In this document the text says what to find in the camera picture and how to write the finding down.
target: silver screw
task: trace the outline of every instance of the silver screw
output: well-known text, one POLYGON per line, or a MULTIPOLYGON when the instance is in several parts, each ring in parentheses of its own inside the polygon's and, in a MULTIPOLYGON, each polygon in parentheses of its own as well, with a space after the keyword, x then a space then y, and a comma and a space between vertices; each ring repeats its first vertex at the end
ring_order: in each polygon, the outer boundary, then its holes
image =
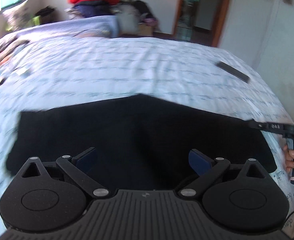
POLYGON ((109 191, 105 188, 98 188, 96 190, 93 191, 93 194, 96 197, 105 197, 109 194, 109 191))
POLYGON ((192 196, 196 195, 196 191, 191 188, 185 188, 185 189, 181 190, 180 194, 182 194, 185 197, 192 197, 192 196))

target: white bed sheet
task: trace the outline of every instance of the white bed sheet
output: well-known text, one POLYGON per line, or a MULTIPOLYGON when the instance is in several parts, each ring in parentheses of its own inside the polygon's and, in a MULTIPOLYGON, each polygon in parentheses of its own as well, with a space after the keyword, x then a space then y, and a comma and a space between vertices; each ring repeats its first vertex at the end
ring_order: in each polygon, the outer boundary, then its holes
MULTIPOLYGON (((244 120, 292 120, 261 77, 231 53, 187 42, 156 38, 56 37, 26 46, 1 70, 0 197, 11 178, 4 163, 16 138, 19 112, 51 109, 144 93, 182 105, 244 120), (217 68, 223 61, 250 83, 217 68), (13 70, 27 68, 28 75, 13 70)), ((264 132, 277 170, 271 177, 294 210, 294 185, 284 171, 279 136, 264 132)), ((0 234, 5 230, 0 218, 0 234)), ((294 235, 294 215, 283 229, 294 235)))

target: mattress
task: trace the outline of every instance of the mattress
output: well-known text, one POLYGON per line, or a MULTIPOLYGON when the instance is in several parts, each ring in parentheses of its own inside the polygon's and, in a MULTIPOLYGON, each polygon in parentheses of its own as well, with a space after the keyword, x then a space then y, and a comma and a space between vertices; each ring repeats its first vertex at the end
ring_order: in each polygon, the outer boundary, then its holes
MULTIPOLYGON (((143 93, 244 120, 292 123, 268 85, 243 61, 225 50, 187 42, 47 36, 25 46, 0 69, 0 76, 8 77, 0 86, 0 197, 11 181, 4 163, 22 110, 143 93), (217 68, 218 61, 245 73, 249 84, 217 68)), ((291 212, 294 185, 283 167, 284 141, 274 134, 263 135, 278 167, 270 175, 287 196, 291 212)), ((0 218, 0 234, 4 230, 0 218)), ((283 230, 294 235, 294 215, 283 230)))

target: door frame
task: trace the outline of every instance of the door frame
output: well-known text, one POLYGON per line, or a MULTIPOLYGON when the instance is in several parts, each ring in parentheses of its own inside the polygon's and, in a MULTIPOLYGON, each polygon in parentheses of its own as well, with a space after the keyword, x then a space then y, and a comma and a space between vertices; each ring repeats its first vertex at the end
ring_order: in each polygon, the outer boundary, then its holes
MULTIPOLYGON (((182 1, 183 0, 178 0, 177 6, 176 6, 176 18, 175 18, 175 23, 173 26, 172 37, 176 36, 177 23, 180 16, 182 1)), ((223 27, 226 22, 229 4, 230 4, 230 0, 221 0, 220 5, 217 9, 215 21, 213 23, 213 41, 211 45, 212 47, 217 47, 219 45, 223 27)))

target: black cloth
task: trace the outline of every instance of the black cloth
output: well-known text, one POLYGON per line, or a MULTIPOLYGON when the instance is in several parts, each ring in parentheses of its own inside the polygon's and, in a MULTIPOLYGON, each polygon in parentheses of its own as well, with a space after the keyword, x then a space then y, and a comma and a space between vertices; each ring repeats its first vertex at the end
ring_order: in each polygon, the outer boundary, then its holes
POLYGON ((76 5, 74 8, 78 10, 85 18, 112 15, 109 10, 109 5, 76 5))
POLYGON ((132 5, 139 11, 140 15, 146 14, 145 18, 154 18, 147 4, 143 1, 136 0, 132 2, 132 5))
POLYGON ((146 95, 22 112, 6 167, 15 175, 31 156, 49 162, 90 147, 98 161, 87 174, 110 190, 175 188, 195 174, 188 163, 192 148, 276 169, 263 135, 245 121, 146 95))
POLYGON ((77 5, 96 6, 96 5, 109 5, 109 3, 104 0, 92 0, 92 1, 81 1, 81 2, 76 3, 74 6, 77 6, 77 5))

